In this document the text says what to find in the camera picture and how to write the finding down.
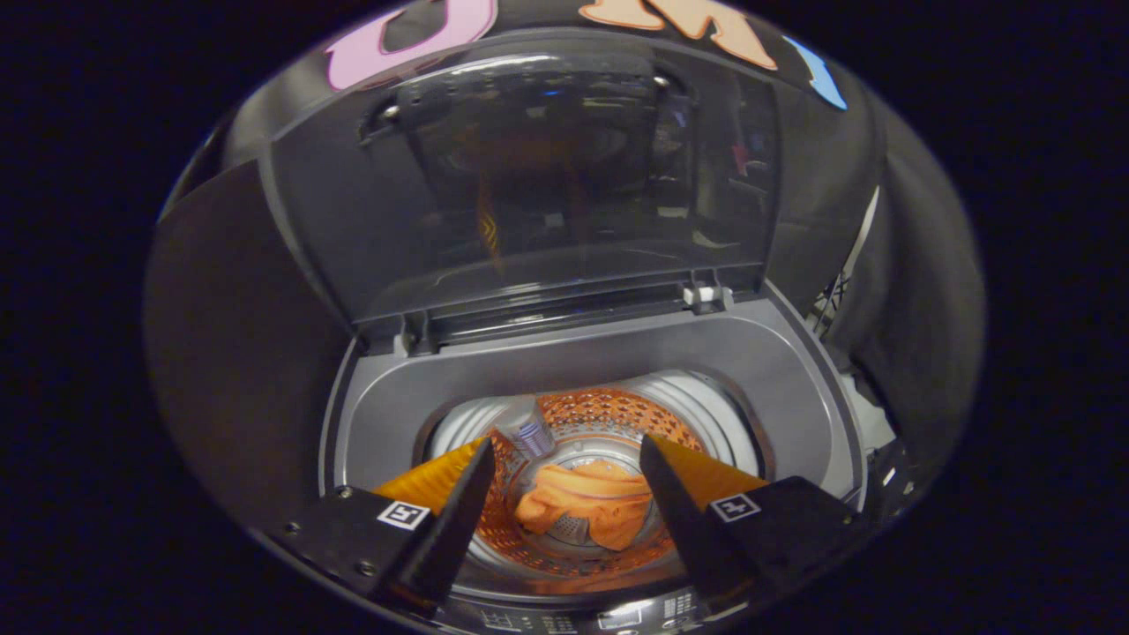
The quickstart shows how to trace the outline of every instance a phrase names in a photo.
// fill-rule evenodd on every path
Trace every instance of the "transparent lid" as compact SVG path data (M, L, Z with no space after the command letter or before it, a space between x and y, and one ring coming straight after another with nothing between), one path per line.
M355 323L658 272L756 287L776 121L752 73L542 37L338 96L272 143L269 180Z

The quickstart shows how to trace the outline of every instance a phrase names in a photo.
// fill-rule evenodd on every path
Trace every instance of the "orange towel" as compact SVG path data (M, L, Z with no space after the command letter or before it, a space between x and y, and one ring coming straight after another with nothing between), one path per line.
M646 479L607 461L574 470L545 466L534 481L536 486L522 497L514 512L525 529L544 533L568 514L587 520L592 540L614 551L631 545L650 506Z

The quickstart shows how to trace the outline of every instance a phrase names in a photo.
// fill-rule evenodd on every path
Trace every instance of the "washing machine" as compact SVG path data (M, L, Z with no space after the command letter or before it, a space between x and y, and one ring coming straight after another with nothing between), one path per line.
M920 140L764 20L689 0L417 2L327 38L192 157L155 232L146 346L217 503L374 624L704 633L927 489L979 373L975 262ZM533 454L499 433L531 405L550 437ZM709 546L688 566L699 547L660 505L622 549L585 519L514 520L544 466L644 475L648 435L808 484L864 529L718 610L701 562L756 572ZM427 611L278 538L483 437L489 487L464 543L435 550L450 575ZM400 548L382 536L367 548Z

